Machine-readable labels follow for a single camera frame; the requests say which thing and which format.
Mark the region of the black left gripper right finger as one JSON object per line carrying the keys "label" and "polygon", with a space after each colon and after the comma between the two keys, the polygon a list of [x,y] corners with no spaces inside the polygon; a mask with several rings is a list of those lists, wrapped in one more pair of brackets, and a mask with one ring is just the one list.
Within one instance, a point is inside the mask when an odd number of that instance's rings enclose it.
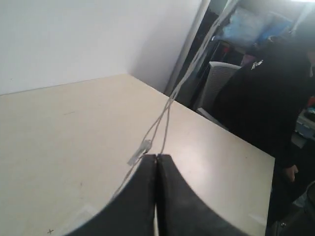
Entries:
{"label": "black left gripper right finger", "polygon": [[156,207],[160,236],[246,235],[196,195],[166,154],[157,156]]}

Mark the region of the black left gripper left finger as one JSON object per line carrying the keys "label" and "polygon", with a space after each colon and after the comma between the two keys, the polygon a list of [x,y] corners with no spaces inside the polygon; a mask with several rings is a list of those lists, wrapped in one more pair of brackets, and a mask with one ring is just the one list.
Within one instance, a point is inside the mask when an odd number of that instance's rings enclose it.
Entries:
{"label": "black left gripper left finger", "polygon": [[70,236],[153,236],[156,155],[147,154],[122,191]]}

